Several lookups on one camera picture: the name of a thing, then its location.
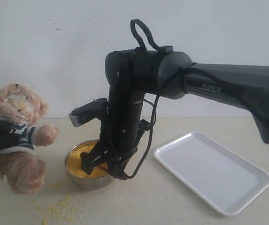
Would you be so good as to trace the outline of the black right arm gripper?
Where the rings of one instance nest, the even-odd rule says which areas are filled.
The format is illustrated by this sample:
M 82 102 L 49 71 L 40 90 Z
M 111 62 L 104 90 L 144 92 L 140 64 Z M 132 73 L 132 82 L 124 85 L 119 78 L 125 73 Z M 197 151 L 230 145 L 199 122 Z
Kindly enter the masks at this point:
M 127 180 L 136 176 L 124 170 L 137 150 L 138 125 L 145 92 L 119 90 L 110 87 L 108 115 L 102 129 L 101 141 L 89 140 L 83 144 L 95 144 L 90 153 L 81 153 L 81 169 L 91 174 L 97 165 L 107 165 L 108 174 L 115 179 Z

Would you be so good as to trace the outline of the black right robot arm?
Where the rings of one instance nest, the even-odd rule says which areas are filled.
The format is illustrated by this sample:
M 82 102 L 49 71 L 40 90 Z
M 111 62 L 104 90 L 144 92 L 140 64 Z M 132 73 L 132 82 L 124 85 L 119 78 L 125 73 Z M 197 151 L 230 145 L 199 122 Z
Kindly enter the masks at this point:
M 105 59 L 108 105 L 100 116 L 99 142 L 81 154 L 81 168 L 91 173 L 107 164 L 108 174 L 126 180 L 125 167 L 140 141 L 145 94 L 179 99 L 186 94 L 248 110 L 261 139 L 269 143 L 269 66 L 195 63 L 184 52 L 114 51 Z

